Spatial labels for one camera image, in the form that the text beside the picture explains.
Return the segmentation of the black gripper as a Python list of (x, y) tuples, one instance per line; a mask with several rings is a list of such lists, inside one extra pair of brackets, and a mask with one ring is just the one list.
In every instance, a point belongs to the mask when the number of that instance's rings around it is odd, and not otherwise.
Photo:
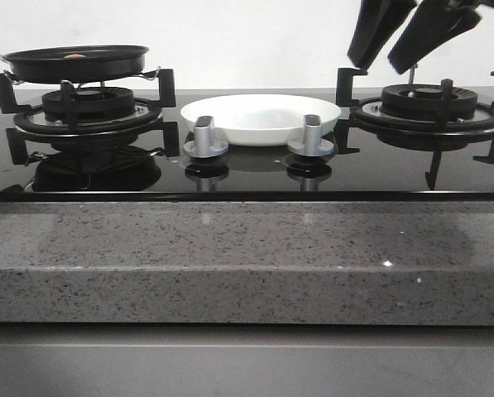
[[(362, 0), (348, 49), (352, 64), (368, 69), (416, 6), (412, 0)], [(403, 74), (445, 42), (472, 30), (482, 19), (476, 12), (480, 6), (494, 9), (494, 0), (422, 1), (388, 55), (394, 70)]]

